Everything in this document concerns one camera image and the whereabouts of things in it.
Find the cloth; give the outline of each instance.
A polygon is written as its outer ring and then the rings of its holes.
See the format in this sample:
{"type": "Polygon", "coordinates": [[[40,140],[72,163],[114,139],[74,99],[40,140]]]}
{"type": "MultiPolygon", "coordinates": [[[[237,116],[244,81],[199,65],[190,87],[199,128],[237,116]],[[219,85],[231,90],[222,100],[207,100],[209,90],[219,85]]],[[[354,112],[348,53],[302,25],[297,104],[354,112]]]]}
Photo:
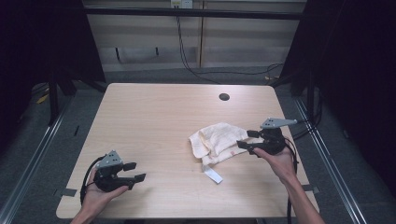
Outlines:
{"type": "Polygon", "coordinates": [[[224,122],[205,127],[190,137],[192,153],[202,159],[203,165],[216,164],[246,152],[236,144],[245,139],[248,139],[246,130],[224,122]]]}

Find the wooden table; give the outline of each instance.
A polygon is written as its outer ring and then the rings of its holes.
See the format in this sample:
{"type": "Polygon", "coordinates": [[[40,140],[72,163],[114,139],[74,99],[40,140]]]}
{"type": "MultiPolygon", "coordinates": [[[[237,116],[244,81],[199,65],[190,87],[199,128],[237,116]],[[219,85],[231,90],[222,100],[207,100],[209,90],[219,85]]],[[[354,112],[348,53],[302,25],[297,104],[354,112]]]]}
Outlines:
{"type": "MultiPolygon", "coordinates": [[[[219,122],[259,130],[268,117],[284,118],[271,87],[111,84],[67,184],[78,193],[62,197],[57,216],[74,217],[89,165],[115,149],[124,162],[137,162],[135,170],[119,176],[147,176],[100,217],[285,217],[287,192],[265,160],[242,153],[214,165],[223,178],[217,185],[202,172],[189,141],[193,133],[219,122]],[[220,100],[221,93],[230,99],[220,100]]],[[[282,131],[290,137],[288,127],[282,131]]],[[[302,163],[298,177],[308,184],[302,163]]],[[[307,194],[318,208],[313,193],[307,194]]]]}

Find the gray carpet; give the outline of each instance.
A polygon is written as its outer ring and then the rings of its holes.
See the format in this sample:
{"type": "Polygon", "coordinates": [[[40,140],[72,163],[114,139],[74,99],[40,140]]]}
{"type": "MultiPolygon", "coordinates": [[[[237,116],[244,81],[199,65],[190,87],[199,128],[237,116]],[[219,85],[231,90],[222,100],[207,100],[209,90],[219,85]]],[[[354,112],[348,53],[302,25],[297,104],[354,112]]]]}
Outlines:
{"type": "MultiPolygon", "coordinates": [[[[252,68],[213,68],[205,71],[233,71],[258,73],[262,67],[252,68]]],[[[279,70],[271,72],[277,75],[279,70]]],[[[220,84],[265,85],[264,75],[205,74],[220,84]]],[[[112,82],[151,82],[151,83],[205,83],[214,84],[192,75],[185,69],[169,69],[144,72],[106,74],[107,84],[112,82]]],[[[60,198],[54,196],[56,189],[65,188],[68,178],[77,161],[78,154],[92,125],[92,121],[102,100],[103,94],[88,86],[77,83],[78,92],[68,107],[64,121],[56,133],[44,160],[23,198],[13,223],[68,223],[60,220],[55,211],[60,198]]],[[[276,94],[287,119],[300,119],[289,86],[276,88],[276,94]]],[[[20,132],[9,146],[6,156],[0,159],[0,203],[4,204],[8,194],[18,182],[18,176],[32,157],[36,146],[47,129],[49,120],[48,101],[36,105],[32,101],[25,119],[21,121],[20,132]]],[[[303,131],[304,125],[291,126],[293,134],[303,131]]],[[[352,194],[359,203],[368,223],[396,223],[396,202],[377,174],[367,165],[354,145],[345,138],[344,129],[332,112],[323,106],[322,121],[318,126],[328,149],[332,153],[341,174],[352,194]]],[[[316,194],[320,213],[327,223],[353,223],[344,203],[330,178],[321,157],[309,135],[296,141],[301,160],[309,181],[320,189],[316,194]]],[[[285,218],[267,218],[266,223],[286,223],[285,218]]],[[[95,223],[123,223],[123,220],[96,220],[95,223]]]]}

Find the power outlet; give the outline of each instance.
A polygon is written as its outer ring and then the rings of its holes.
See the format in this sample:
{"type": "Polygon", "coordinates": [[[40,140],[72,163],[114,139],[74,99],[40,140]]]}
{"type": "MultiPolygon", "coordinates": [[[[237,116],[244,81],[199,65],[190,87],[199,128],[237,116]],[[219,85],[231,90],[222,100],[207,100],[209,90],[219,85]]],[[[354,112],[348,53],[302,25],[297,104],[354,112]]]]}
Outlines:
{"type": "Polygon", "coordinates": [[[181,0],[171,0],[171,8],[181,8],[181,0]]]}
{"type": "Polygon", "coordinates": [[[181,7],[182,8],[192,8],[192,0],[182,0],[181,7]]]}

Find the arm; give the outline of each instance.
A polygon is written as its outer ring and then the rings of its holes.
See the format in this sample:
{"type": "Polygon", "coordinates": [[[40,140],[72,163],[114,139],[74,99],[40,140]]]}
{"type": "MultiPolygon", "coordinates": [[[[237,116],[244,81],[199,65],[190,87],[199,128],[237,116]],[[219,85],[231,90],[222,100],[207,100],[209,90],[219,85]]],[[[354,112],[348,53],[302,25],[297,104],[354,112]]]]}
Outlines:
{"type": "MultiPolygon", "coordinates": [[[[92,183],[95,177],[96,169],[92,169],[90,180],[92,183]]],[[[114,198],[120,196],[123,192],[127,191],[127,186],[119,187],[111,192],[101,191],[95,184],[90,184],[87,187],[87,194],[85,195],[84,202],[81,209],[72,220],[72,224],[91,223],[96,216],[98,216],[106,207],[106,205],[114,198]]]]}
{"type": "Polygon", "coordinates": [[[268,161],[274,173],[279,177],[286,187],[291,204],[299,223],[324,223],[322,217],[315,209],[314,205],[306,196],[297,175],[294,172],[291,153],[288,148],[275,156],[271,156],[260,148],[255,148],[254,152],[268,161]]]}

